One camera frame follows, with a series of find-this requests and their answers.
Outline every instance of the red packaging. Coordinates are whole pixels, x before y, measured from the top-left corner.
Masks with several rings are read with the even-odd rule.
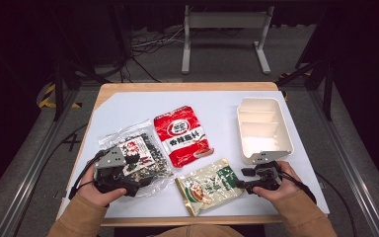
[[[154,125],[175,167],[183,167],[214,152],[191,107],[184,106],[155,117]]]

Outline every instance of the food package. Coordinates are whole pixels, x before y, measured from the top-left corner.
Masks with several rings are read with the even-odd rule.
[[[175,167],[183,167],[214,152],[191,107],[184,106],[157,116],[154,125]]]
[[[175,179],[191,216],[241,195],[244,190],[236,187],[237,181],[226,159]]]

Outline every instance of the hand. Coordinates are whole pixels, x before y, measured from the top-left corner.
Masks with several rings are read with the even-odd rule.
[[[125,195],[127,192],[126,189],[117,189],[113,190],[111,192],[108,192],[106,194],[101,194],[97,188],[95,188],[94,183],[92,182],[94,180],[94,165],[92,165],[88,171],[85,173],[84,177],[81,180],[81,185],[86,184],[82,186],[78,193],[76,193],[79,196],[82,196],[86,200],[99,205],[99,206],[107,206],[112,201],[121,198]]]
[[[277,163],[279,167],[281,168],[282,172],[287,173],[288,175],[292,176],[297,181],[301,182],[300,178],[297,176],[297,174],[294,172],[293,168],[290,166],[288,162],[277,161]],[[300,190],[300,188],[298,188],[293,182],[286,179],[281,179],[281,180],[282,180],[281,185],[276,191],[266,190],[261,187],[254,187],[252,191],[255,194],[269,201],[275,201]]]

